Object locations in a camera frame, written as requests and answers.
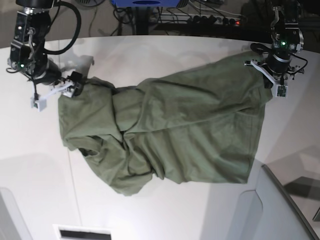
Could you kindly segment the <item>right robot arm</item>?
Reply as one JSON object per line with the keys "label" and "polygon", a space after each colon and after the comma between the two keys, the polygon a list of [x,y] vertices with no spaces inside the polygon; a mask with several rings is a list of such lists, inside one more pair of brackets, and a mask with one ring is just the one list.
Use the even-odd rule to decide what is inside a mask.
{"label": "right robot arm", "polygon": [[[61,55],[76,42],[82,25],[80,11],[72,3],[63,0],[17,0],[22,10],[17,12],[13,40],[10,44],[7,73],[21,73],[33,83],[33,99],[38,100],[37,85],[56,85],[62,79],[59,67],[48,58]],[[61,50],[45,48],[46,36],[57,15],[50,17],[50,9],[70,9],[76,18],[76,26],[69,44]]]}

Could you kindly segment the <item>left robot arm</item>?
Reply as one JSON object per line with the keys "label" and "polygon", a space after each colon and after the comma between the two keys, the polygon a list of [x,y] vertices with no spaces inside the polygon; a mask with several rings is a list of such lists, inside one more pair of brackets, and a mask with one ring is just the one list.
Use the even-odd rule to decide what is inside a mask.
{"label": "left robot arm", "polygon": [[298,25],[299,3],[297,0],[279,0],[272,10],[274,19],[270,23],[271,47],[252,43],[250,48],[264,58],[259,65],[272,76],[301,73],[303,70],[290,66],[292,57],[304,47],[303,33]]}

